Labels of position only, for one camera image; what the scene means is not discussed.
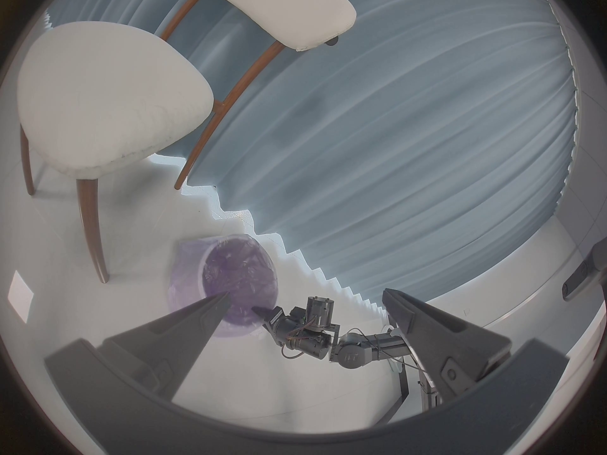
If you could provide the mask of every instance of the blue curtain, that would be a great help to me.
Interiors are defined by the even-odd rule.
[[[160,34],[185,0],[57,0],[50,21]],[[546,0],[350,0],[334,47],[283,51],[188,178],[248,209],[363,299],[429,300],[522,245],[554,213],[573,151],[575,87]],[[201,0],[169,42],[222,99],[271,42]],[[163,153],[187,156],[196,130]]]

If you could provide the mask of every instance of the white floor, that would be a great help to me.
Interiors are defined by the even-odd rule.
[[[0,334],[43,409],[75,433],[79,428],[67,426],[69,415],[52,392],[43,358],[76,338],[99,345],[166,315],[177,242],[248,232],[250,226],[238,215],[221,217],[206,194],[175,191],[178,166],[141,161],[99,181],[110,272],[109,283],[101,284],[86,247],[75,181],[32,151],[36,194],[26,193],[15,100],[18,65],[19,58],[0,89]],[[333,320],[342,332],[355,326],[365,333],[381,331],[381,311],[310,271],[297,255],[285,255],[275,239],[258,238],[276,265],[278,305],[290,310],[305,306],[309,295],[328,296],[335,299]],[[16,271],[34,293],[27,323],[7,300]],[[286,360],[260,329],[241,338],[213,338],[174,402],[241,425],[312,433],[368,427],[399,396],[398,375],[387,361],[347,370],[327,359]]]

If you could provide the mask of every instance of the gray-blue pleated curtain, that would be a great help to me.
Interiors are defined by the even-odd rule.
[[[56,0],[53,26],[160,34],[186,0]],[[350,0],[334,47],[283,51],[204,148],[189,185],[217,187],[312,268],[380,303],[476,277],[554,213],[576,130],[573,69],[546,0]],[[217,99],[272,37],[201,0],[169,39]],[[164,150],[187,156],[202,127]]]

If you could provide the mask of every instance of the chair seat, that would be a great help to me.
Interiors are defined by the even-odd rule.
[[[277,41],[307,50],[353,26],[356,11],[348,0],[227,0]]]
[[[159,37],[110,22],[43,34],[17,80],[21,125],[60,172],[95,179],[193,131],[213,107],[198,70]]]

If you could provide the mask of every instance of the white chair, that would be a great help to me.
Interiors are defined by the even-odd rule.
[[[213,107],[209,84],[153,34],[109,22],[73,22],[31,46],[19,71],[17,106],[27,192],[34,194],[31,143],[50,166],[76,179],[89,252],[106,283],[97,179],[198,127]]]
[[[198,0],[187,0],[163,30],[167,40],[179,22]],[[335,45],[338,36],[353,26],[356,11],[348,0],[227,0],[238,7],[262,29],[276,39],[240,78],[224,102],[215,101],[215,115],[202,132],[198,143],[187,158],[175,188],[180,189],[202,148],[208,142],[232,105],[253,82],[255,77],[286,47],[297,51],[312,49],[326,43]]]

